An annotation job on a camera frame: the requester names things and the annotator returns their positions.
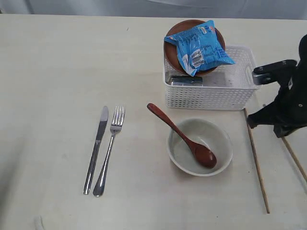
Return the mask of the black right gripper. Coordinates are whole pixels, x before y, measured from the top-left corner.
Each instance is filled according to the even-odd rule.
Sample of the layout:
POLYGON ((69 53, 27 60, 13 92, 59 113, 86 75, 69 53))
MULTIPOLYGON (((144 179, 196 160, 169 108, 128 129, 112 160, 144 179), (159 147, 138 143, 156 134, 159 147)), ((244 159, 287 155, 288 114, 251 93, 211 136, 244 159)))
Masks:
POLYGON ((299 65, 274 75, 280 85, 274 101, 248 115, 250 128, 273 125, 278 138, 307 126, 307 67, 299 65))

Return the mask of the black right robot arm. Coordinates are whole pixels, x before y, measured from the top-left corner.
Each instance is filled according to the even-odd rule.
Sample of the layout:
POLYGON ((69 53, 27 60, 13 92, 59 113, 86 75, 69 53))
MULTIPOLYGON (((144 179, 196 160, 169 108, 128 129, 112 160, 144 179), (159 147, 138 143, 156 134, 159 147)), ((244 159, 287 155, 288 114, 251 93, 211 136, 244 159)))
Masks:
POLYGON ((273 125, 278 138, 286 137, 307 126, 307 37, 303 36, 299 47, 300 60, 286 59, 254 68, 256 85, 277 82, 280 85, 274 101, 257 112, 248 115, 251 129, 258 125, 273 125))

